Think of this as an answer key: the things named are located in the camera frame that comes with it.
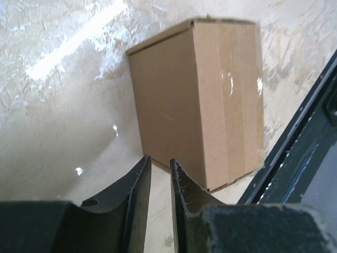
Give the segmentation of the brown cardboard express box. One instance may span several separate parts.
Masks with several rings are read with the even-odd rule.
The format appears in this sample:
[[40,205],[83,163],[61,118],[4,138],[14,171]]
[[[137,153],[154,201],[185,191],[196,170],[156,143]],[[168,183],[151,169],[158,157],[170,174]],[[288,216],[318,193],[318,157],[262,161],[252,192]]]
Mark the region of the brown cardboard express box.
[[260,26],[191,18],[127,50],[142,151],[214,191],[264,165]]

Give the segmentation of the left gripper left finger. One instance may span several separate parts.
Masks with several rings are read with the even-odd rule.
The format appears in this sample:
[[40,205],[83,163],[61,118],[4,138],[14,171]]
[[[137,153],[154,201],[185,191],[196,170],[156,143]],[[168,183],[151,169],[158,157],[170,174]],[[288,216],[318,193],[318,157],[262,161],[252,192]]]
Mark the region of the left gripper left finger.
[[151,158],[80,206],[1,202],[1,252],[143,252]]

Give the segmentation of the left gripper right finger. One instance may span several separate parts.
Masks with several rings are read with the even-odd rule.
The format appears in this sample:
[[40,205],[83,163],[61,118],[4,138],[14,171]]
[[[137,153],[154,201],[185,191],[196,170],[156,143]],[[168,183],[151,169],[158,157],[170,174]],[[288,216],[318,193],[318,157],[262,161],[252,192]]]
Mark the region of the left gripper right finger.
[[334,252],[334,230],[300,204],[227,205],[171,160],[176,252]]

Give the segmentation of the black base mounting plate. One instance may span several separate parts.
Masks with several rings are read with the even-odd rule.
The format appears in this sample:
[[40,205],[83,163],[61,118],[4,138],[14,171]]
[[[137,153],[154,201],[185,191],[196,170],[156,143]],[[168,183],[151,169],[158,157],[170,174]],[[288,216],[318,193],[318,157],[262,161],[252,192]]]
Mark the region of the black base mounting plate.
[[272,169],[257,203],[300,203],[327,152],[336,145],[336,75],[330,76]]

